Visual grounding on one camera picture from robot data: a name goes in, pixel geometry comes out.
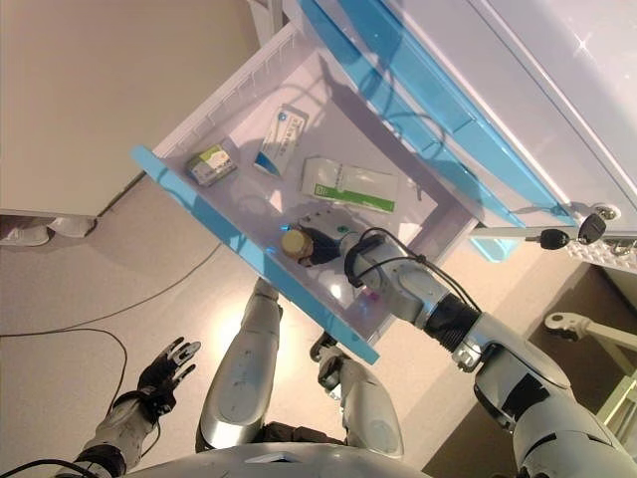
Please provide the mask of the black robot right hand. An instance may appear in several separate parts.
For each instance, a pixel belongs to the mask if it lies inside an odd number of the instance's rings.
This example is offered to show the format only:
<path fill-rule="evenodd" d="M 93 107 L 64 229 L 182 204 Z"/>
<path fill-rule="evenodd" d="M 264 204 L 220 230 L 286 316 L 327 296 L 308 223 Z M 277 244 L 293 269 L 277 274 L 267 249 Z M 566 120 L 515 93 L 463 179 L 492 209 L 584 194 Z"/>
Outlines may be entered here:
<path fill-rule="evenodd" d="M 342 242 L 359 230 L 360 224 L 345 209 L 318 210 L 288 226 L 281 238 L 281 248 L 297 264 L 314 267 L 343 256 Z"/>

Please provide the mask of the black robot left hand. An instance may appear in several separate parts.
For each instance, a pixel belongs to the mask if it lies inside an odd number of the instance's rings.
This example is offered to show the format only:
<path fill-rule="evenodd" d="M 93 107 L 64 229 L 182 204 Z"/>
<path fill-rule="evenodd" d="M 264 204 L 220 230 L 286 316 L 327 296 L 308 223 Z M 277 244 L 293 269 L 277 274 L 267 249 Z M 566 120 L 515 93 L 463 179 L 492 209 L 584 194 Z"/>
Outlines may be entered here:
<path fill-rule="evenodd" d="M 170 343 L 139 376 L 137 390 L 144 404 L 157 416 L 172 411 L 176 399 L 174 390 L 196 368 L 192 361 L 200 342 L 186 342 L 179 337 Z"/>

